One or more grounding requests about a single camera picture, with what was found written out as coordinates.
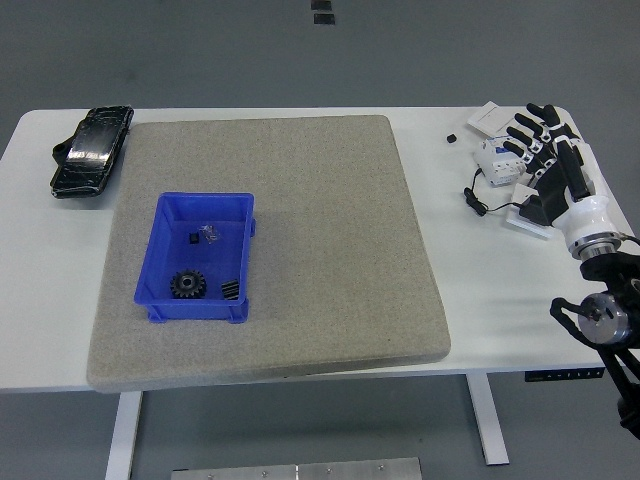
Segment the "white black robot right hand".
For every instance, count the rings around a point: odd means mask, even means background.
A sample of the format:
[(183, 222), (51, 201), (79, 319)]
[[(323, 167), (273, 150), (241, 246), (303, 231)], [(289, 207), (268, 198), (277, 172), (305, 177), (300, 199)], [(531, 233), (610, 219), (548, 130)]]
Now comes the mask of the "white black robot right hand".
[(613, 253), (621, 245), (620, 234), (610, 219), (610, 202), (604, 177), (593, 150), (552, 105), (526, 105), (526, 114), (514, 120), (503, 142), (507, 151), (524, 161), (530, 175), (527, 199), (516, 201), (519, 215), (562, 232), (570, 254), (587, 260)]

